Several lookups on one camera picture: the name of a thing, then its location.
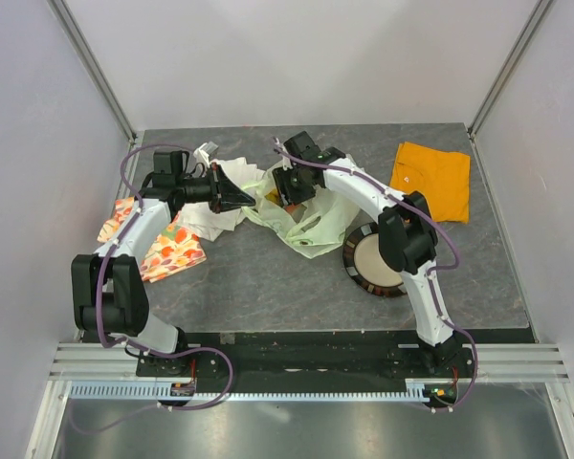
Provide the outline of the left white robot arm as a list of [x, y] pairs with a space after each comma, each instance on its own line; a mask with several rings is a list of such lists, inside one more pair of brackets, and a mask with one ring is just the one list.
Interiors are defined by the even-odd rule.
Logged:
[[71, 264], [76, 326], [97, 335], [110, 349], [131, 346], [141, 358], [157, 360], [170, 376], [188, 371], [193, 349], [185, 332], [150, 310], [140, 267], [156, 238], [186, 204], [204, 203], [218, 214], [251, 207], [255, 200], [217, 163], [200, 175], [187, 170], [189, 151], [159, 144], [153, 169], [134, 191], [134, 205], [117, 232], [91, 254]]

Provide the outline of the light green plastic bag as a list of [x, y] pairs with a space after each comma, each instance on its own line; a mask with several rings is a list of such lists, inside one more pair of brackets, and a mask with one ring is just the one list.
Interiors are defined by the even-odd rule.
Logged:
[[360, 208], [340, 194], [318, 187], [316, 196], [302, 203], [304, 211], [289, 214], [265, 199], [266, 194], [277, 191], [272, 171], [280, 166], [274, 164], [258, 182], [243, 186], [255, 198], [253, 207], [242, 209], [246, 218], [271, 230], [286, 246], [308, 259], [340, 248]]

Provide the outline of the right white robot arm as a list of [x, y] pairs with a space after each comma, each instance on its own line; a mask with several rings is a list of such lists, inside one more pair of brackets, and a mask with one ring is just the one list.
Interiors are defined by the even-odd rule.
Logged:
[[286, 142], [274, 139], [274, 149], [283, 158], [273, 176], [284, 204], [299, 204], [324, 188], [374, 219], [381, 259], [400, 275], [414, 312], [420, 367], [443, 375], [453, 366], [458, 339], [437, 278], [436, 246], [446, 233], [431, 219], [426, 198], [383, 184], [339, 149], [320, 149], [305, 131]]

